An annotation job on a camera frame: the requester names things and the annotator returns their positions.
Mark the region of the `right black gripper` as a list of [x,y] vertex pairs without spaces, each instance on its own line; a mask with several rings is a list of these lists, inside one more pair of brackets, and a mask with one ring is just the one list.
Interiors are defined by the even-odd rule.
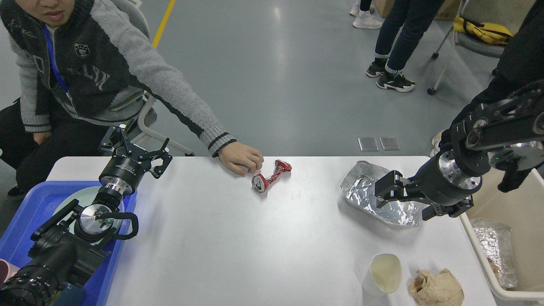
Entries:
[[[408,185],[414,183],[422,192],[415,196]],[[376,207],[383,208],[391,202],[419,201],[428,204],[422,211],[422,219],[429,221],[435,216],[458,217],[473,207],[470,196],[480,190],[482,177],[464,173],[457,165],[453,151],[439,152],[423,164],[410,179],[392,170],[374,184]]]

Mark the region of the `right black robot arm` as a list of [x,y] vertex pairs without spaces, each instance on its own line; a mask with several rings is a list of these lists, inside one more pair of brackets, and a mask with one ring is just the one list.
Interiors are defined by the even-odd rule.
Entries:
[[480,105],[443,132],[439,151],[410,178],[396,170],[374,186],[377,208],[416,201],[422,218],[458,217],[471,207],[472,194],[492,168],[504,172],[498,190],[517,189],[543,163],[543,81],[534,81],[507,99]]

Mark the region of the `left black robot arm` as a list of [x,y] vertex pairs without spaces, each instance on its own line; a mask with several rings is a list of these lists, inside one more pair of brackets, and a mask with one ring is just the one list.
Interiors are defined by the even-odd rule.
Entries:
[[120,207],[144,174],[158,179],[165,172],[173,158],[168,143],[165,138],[160,149],[149,152],[130,142],[125,125],[111,127],[99,146],[111,159],[99,176],[96,196],[85,207],[71,200],[33,232],[31,261],[3,284],[1,301],[46,306],[68,283],[82,288],[109,255],[103,250],[108,242],[138,234],[138,217]]

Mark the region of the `seated person's right hand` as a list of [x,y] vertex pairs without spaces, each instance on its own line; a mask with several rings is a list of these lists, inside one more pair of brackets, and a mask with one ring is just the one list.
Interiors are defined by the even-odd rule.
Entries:
[[51,137],[52,132],[50,130],[46,132],[40,132],[40,133],[33,133],[33,139],[37,145],[42,145],[47,141],[49,137]]

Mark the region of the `seated person's left hand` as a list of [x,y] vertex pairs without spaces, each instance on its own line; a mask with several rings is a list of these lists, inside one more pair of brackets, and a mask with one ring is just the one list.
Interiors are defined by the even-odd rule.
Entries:
[[264,156],[254,147],[232,142],[219,150],[220,162],[238,176],[254,174],[262,168]]

